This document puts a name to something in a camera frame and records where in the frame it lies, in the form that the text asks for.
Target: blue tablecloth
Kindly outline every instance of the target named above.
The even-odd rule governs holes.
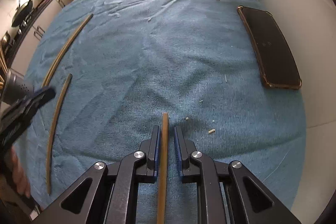
[[[50,196],[45,164],[56,99],[16,145],[34,198],[46,207],[97,160],[116,162],[136,151],[166,111],[166,223],[197,221],[196,186],[182,185],[176,171],[176,125],[214,160],[242,161],[290,208],[304,161],[302,97],[262,86],[239,5],[262,8],[257,0],[74,0],[66,6],[29,65],[26,79],[36,88],[71,33],[89,13],[93,18],[51,80],[59,94],[73,74],[55,132]],[[155,223],[157,184],[141,184],[138,199],[137,222]]]

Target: hand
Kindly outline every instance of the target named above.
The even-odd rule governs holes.
[[[30,183],[23,171],[14,147],[11,149],[11,160],[13,162],[13,181],[16,184],[16,190],[20,195],[25,194],[27,198],[30,198]]]

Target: cabinet handle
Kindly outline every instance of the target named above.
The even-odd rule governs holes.
[[[58,4],[59,4],[62,8],[65,7],[65,4],[64,4],[64,2],[63,2],[62,0],[58,0]]]
[[[42,39],[42,35],[39,32],[34,31],[34,36],[38,39],[41,40]]]
[[[45,33],[45,31],[41,28],[40,25],[37,25],[36,30],[37,30],[39,33],[41,33],[40,30],[41,30],[43,33]]]

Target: smartphone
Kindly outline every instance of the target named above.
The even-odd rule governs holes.
[[[302,86],[299,71],[273,16],[267,11],[244,6],[239,6],[237,11],[250,36],[263,85],[299,89]]]

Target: wooden stick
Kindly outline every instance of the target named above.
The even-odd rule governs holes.
[[[164,224],[167,192],[167,161],[168,161],[168,113],[162,115],[161,156],[159,171],[159,196],[157,198],[157,224]]]
[[[54,112],[54,117],[52,119],[50,131],[49,131],[49,140],[48,140],[48,147],[47,147],[47,160],[46,160],[46,184],[47,184],[47,193],[49,195],[51,193],[51,185],[50,185],[51,150],[53,148],[53,140],[54,140],[55,129],[56,129],[56,124],[57,124],[57,120],[58,120],[59,111],[61,109],[63,99],[64,99],[65,93],[68,89],[71,78],[72,78],[72,74],[69,73],[67,79],[64,82],[61,93],[58,97],[58,101],[57,101],[55,112]]]
[[[1,45],[0,45],[0,58],[1,58],[1,61],[2,61],[1,63],[3,63],[3,64],[4,64],[4,67],[5,67],[4,72],[7,73],[8,68],[7,68],[7,64],[6,64],[5,56],[4,56],[4,54],[3,54],[2,46],[1,46]]]
[[[7,69],[6,69],[6,66],[5,66],[5,64],[3,63],[3,61],[2,61],[2,58],[0,57],[0,65],[1,65],[1,68],[2,68],[2,70],[4,71],[4,73],[5,74],[7,74]]]
[[[68,41],[64,44],[64,46],[61,48],[60,52],[58,53],[56,59],[52,63],[50,69],[48,70],[47,75],[45,76],[42,87],[49,85],[51,78],[53,77],[56,68],[58,67],[59,63],[61,62],[64,54],[67,52],[68,48],[71,46],[72,42],[75,40],[77,35],[80,33],[80,31],[84,28],[84,26],[89,22],[89,20],[93,17],[93,14],[90,14],[86,17],[86,19],[82,22],[82,24],[75,30],[75,32],[71,35],[71,37],[68,39]]]

